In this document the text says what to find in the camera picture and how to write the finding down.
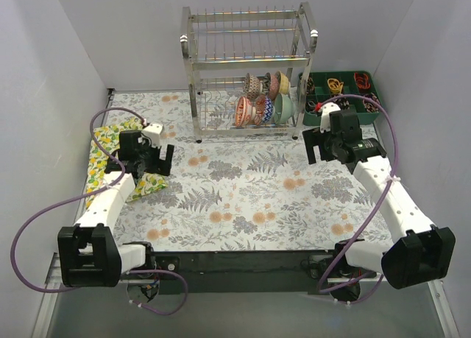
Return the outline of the mint green bowl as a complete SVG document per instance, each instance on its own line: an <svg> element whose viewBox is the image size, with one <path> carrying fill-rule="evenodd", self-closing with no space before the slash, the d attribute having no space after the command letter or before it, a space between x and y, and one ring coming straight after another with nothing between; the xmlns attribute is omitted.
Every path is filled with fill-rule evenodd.
<svg viewBox="0 0 471 338"><path fill-rule="evenodd" d="M295 112L295 106L287 94L278 94L275 98L275 112L273 120L275 124L285 124Z"/></svg>

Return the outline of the yellow and teal patterned bowl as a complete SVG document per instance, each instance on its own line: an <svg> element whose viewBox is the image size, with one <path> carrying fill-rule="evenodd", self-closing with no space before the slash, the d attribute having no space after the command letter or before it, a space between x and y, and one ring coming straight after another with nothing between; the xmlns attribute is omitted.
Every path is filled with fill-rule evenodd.
<svg viewBox="0 0 471 338"><path fill-rule="evenodd" d="M278 93L287 95L290 89L290 80L282 71L277 71L275 76L279 85Z"/></svg>

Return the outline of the orange geometric patterned bowl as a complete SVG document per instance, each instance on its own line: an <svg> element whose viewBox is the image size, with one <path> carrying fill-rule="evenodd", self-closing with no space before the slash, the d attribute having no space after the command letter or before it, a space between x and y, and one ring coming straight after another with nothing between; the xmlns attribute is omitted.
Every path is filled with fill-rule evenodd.
<svg viewBox="0 0 471 338"><path fill-rule="evenodd" d="M275 110L272 100L267 95L262 94L255 100L255 107L255 124L268 123Z"/></svg>

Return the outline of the black leaf patterned bowl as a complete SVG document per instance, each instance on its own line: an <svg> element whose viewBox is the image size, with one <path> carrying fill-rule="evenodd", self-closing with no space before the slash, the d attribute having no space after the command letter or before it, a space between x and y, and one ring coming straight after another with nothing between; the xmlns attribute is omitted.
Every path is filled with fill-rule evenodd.
<svg viewBox="0 0 471 338"><path fill-rule="evenodd" d="M261 80L261 93L274 100L278 95L280 83L275 74L265 73Z"/></svg>

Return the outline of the orange floral patterned bowl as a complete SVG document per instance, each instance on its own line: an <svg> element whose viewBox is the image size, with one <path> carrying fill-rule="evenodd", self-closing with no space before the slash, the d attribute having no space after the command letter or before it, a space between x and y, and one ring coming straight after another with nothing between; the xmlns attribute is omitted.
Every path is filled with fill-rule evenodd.
<svg viewBox="0 0 471 338"><path fill-rule="evenodd" d="M251 101L241 96L235 107L235 123L236 127L243 127L249 124L255 118L255 112Z"/></svg>

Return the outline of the small purple patterned bowl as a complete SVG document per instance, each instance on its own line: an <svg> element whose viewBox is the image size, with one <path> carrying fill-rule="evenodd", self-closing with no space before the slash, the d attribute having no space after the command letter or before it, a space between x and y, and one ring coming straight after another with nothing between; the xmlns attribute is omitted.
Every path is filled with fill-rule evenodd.
<svg viewBox="0 0 471 338"><path fill-rule="evenodd" d="M244 78L243 94L254 102L262 94L262 82L253 74L247 73Z"/></svg>

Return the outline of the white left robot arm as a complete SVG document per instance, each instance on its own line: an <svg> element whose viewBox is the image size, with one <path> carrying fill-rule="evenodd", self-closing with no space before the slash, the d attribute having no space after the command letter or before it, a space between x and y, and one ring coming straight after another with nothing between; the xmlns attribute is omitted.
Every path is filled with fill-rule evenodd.
<svg viewBox="0 0 471 338"><path fill-rule="evenodd" d="M151 278L157 269L148 242L117 245L113 230L131 193L145 174L168 176L174 146L160 157L163 125L152 123L142 130L125 130L119 148L107 159L104 191L97 194L86 212L71 226L63 227L57 242L63 284L67 287L115 286L133 271Z"/></svg>

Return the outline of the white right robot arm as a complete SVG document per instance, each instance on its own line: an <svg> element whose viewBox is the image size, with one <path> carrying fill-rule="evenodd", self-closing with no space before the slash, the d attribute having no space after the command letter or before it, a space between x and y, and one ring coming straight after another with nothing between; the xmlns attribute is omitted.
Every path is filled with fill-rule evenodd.
<svg viewBox="0 0 471 338"><path fill-rule="evenodd" d="M385 220L394 242L385 247L354 236L338 243L321 279L333 270L350 277L359 268L380 273L395 289L444 278L456 243L452 230L437 227L418 208L380 142L363 137L356 112L333 103L320 111L320 126L303 132L309 163L315 163L317 147L322 160L345 165L369 192L374 210Z"/></svg>

